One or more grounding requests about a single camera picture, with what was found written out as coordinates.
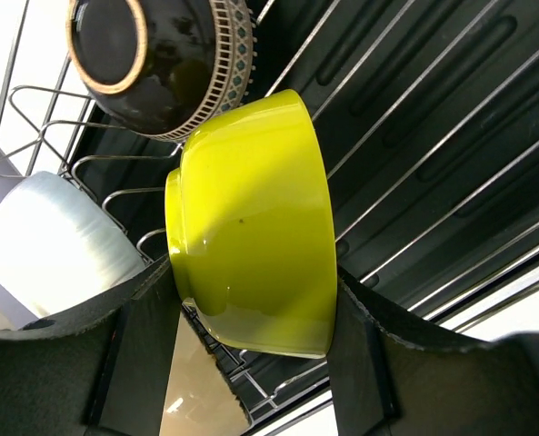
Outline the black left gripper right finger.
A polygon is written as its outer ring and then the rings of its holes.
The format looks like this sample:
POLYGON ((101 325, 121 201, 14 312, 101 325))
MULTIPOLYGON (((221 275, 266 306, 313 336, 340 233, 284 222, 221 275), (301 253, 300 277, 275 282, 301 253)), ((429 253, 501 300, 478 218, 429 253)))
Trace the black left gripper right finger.
POLYGON ((327 366, 342 435, 539 435, 539 332, 470 338, 340 271, 327 366))

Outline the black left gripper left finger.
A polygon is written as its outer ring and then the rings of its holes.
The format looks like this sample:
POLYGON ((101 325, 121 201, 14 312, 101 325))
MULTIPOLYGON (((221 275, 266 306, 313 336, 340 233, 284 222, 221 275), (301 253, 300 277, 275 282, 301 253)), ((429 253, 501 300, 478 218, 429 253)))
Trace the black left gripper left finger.
POLYGON ((156 435, 180 302, 167 258, 75 307, 0 331, 0 435, 156 435))

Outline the white round bowl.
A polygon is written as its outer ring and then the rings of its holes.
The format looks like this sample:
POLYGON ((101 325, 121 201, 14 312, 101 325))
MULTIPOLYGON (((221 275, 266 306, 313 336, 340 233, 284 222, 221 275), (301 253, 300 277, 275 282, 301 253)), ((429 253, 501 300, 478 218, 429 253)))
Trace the white round bowl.
POLYGON ((38 318, 124 282, 145 261, 85 193, 39 172, 0 203, 0 284, 38 318))

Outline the lime green bowl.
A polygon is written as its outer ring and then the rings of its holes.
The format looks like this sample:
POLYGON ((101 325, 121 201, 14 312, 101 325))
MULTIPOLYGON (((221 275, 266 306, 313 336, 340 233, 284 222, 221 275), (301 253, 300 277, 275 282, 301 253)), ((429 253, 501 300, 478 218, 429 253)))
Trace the lime green bowl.
POLYGON ((333 212, 301 96, 284 90, 205 122, 165 181, 175 287, 220 343, 320 359, 336 311, 333 212))

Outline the black patterned bowl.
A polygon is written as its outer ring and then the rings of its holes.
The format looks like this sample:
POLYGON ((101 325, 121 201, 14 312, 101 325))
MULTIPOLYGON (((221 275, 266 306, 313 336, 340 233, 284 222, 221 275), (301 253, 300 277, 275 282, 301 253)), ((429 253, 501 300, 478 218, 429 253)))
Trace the black patterned bowl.
POLYGON ((155 140, 184 140, 235 109, 255 71, 244 1, 71 1, 65 37, 97 105, 155 140))

